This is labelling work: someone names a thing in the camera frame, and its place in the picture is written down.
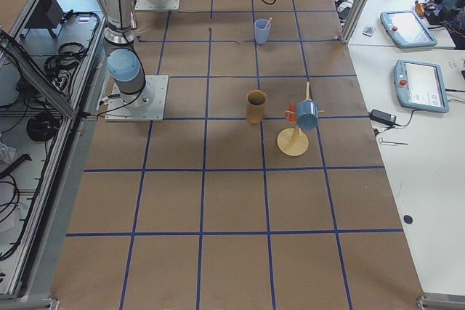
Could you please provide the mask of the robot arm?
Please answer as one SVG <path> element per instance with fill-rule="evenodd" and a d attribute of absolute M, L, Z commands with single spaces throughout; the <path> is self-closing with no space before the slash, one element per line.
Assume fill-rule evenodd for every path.
<path fill-rule="evenodd" d="M 107 67 L 126 104 L 136 107 L 150 100 L 142 63 L 134 50 L 132 0 L 106 0 L 104 47 Z"/>

